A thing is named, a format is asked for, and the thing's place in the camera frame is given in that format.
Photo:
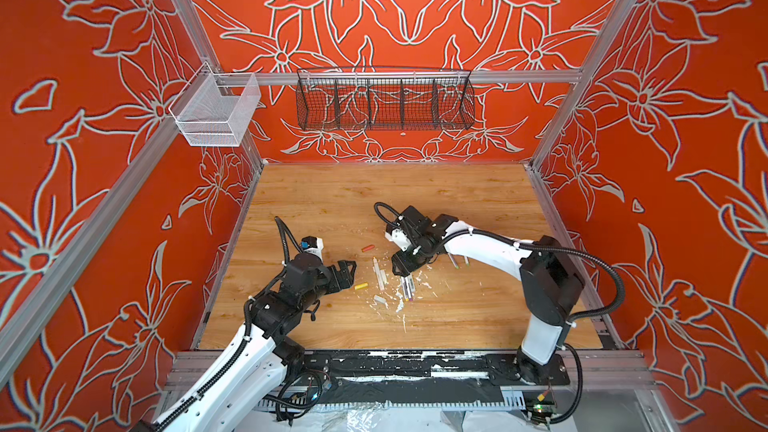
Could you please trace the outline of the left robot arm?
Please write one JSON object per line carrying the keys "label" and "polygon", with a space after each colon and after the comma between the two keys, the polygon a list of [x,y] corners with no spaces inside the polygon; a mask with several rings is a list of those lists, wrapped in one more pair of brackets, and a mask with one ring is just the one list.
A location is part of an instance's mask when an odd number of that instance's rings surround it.
{"label": "left robot arm", "polygon": [[156,421],[134,431],[231,431],[251,409],[301,374],[304,349],[289,338],[302,318],[314,318],[320,300],[354,286],[357,263],[323,263],[321,254],[300,252],[268,285],[248,298],[243,324],[230,344],[191,388]]}

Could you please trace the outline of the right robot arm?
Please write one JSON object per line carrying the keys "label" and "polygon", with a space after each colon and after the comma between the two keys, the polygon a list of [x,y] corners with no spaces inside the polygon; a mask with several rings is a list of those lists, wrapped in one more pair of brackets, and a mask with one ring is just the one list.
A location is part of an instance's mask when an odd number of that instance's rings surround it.
{"label": "right robot arm", "polygon": [[565,345],[573,327],[573,309],[584,288],[557,240],[510,238],[446,214],[432,220],[413,206],[385,223],[386,239],[399,248],[392,258],[396,276],[408,277],[439,256],[451,255],[489,265],[518,280],[530,317],[516,352],[516,373],[528,384],[549,377],[555,352]]}

